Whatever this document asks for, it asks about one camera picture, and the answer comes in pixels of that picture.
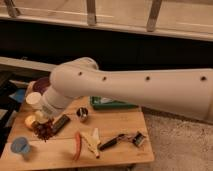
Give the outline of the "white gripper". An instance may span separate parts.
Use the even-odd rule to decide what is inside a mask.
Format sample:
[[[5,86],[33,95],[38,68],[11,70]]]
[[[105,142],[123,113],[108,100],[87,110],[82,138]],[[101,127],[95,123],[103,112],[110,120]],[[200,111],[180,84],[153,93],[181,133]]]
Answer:
[[[37,110],[35,112],[36,121],[40,124],[44,124],[48,121],[47,117],[57,117],[73,100],[73,97],[65,97],[50,86],[42,95],[41,111]]]

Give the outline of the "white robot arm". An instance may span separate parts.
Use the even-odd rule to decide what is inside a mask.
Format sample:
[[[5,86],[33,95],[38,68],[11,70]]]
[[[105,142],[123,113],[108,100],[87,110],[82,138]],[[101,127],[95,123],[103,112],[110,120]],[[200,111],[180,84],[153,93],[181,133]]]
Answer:
[[[102,71],[78,58],[56,66],[41,97],[46,117],[60,115],[81,96],[98,96],[213,124],[213,69]]]

